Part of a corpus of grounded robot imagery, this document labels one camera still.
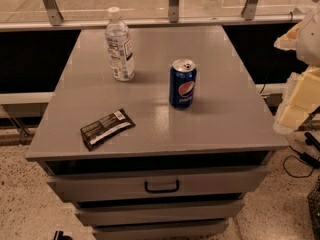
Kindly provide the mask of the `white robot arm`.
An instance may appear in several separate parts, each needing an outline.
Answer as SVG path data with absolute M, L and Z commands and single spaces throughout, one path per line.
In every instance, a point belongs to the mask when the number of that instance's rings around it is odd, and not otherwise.
M 273 129 L 290 134 L 320 107 L 320 14 L 319 9 L 307 13 L 303 20 L 279 37 L 274 47 L 294 50 L 298 60 L 308 65 L 301 73 L 287 79 Z

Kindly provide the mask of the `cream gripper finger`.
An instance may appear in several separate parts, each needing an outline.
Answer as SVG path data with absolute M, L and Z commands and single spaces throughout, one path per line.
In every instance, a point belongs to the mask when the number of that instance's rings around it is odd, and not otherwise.
M 278 37 L 274 42 L 274 47 L 283 51 L 294 50 L 299 47 L 299 32 L 302 23 L 299 22 L 291 27 L 285 34 Z
M 309 66 L 303 73 L 287 79 L 273 129 L 279 134 L 297 130 L 320 106 L 320 68 Z

